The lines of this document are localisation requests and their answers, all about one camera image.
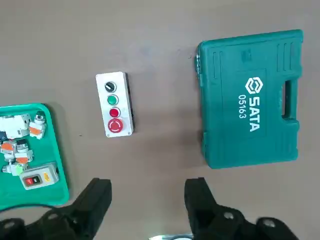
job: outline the green tray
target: green tray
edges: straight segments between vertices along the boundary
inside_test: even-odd
[[[42,139],[25,136],[34,159],[28,165],[31,168],[55,162],[58,168],[59,181],[53,185],[32,190],[25,190],[19,177],[0,172],[0,209],[18,204],[62,205],[69,200],[66,176],[59,154],[55,130],[48,108],[41,103],[30,103],[0,107],[0,116],[30,114],[33,120],[37,111],[43,111],[47,127]],[[0,154],[0,166],[5,165],[4,155]]]

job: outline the red switch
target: red switch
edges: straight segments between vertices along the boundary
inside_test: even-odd
[[[113,107],[110,109],[109,114],[113,118],[117,118],[120,116],[120,110],[117,107]]]
[[[123,127],[124,125],[119,118],[113,118],[108,122],[108,128],[114,134],[120,133]]]
[[[27,178],[27,179],[25,179],[25,183],[26,183],[27,185],[33,185],[33,184],[34,184],[34,181],[33,181],[32,178]]]

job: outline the black selector switch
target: black selector switch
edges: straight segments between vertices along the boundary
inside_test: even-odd
[[[116,84],[114,84],[112,81],[108,81],[105,85],[104,85],[105,90],[108,93],[113,93],[116,90]]]

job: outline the electrical component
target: electrical component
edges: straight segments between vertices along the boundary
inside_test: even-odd
[[[134,131],[127,76],[111,72],[95,76],[105,135],[108,138],[130,136]]]
[[[14,156],[19,164],[27,164],[34,159],[34,152],[29,150],[27,140],[21,139],[16,141],[16,153]]]
[[[8,140],[6,132],[5,131],[0,131],[0,141],[3,142],[3,141],[6,141],[6,140]]]
[[[9,162],[8,165],[2,167],[1,171],[3,173],[12,174],[12,176],[19,176],[23,171],[27,169],[27,167],[27,164]]]
[[[0,116],[0,131],[8,139],[22,138],[29,134],[30,114]]]
[[[15,140],[4,141],[1,145],[0,153],[4,154],[6,162],[12,162],[17,152],[17,142]]]
[[[19,175],[23,187],[26,190],[38,189],[53,185],[59,181],[55,163],[29,168]]]
[[[37,111],[34,121],[29,124],[30,137],[42,139],[46,130],[46,115],[43,111]]]

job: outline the green push button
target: green push button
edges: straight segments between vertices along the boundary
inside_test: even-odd
[[[118,97],[116,95],[110,95],[107,101],[110,105],[116,105],[118,103]]]

